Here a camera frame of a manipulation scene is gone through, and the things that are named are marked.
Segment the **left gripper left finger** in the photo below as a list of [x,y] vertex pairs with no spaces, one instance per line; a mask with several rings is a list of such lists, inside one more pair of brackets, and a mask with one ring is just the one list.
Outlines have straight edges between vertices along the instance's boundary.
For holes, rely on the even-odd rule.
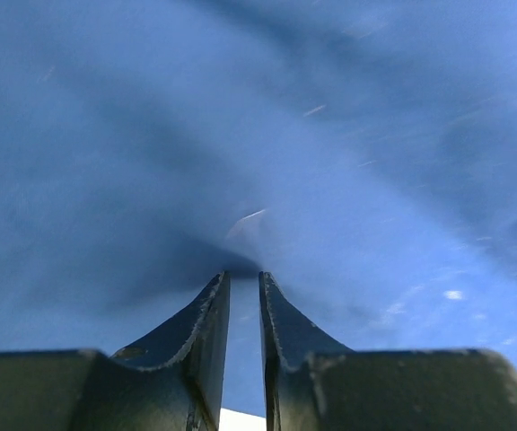
[[230,277],[113,356],[0,352],[0,430],[216,430]]

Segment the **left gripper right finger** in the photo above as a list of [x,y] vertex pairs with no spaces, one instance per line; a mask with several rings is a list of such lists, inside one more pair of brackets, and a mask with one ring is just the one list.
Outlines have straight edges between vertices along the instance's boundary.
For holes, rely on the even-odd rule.
[[258,278],[267,429],[517,430],[517,371],[488,349],[354,351]]

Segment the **blue surgical cloth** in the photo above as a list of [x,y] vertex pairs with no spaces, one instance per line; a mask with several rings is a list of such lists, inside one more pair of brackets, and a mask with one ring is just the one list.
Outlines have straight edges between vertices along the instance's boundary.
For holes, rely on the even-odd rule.
[[0,350],[114,352],[232,272],[353,349],[517,367],[517,1],[0,1]]

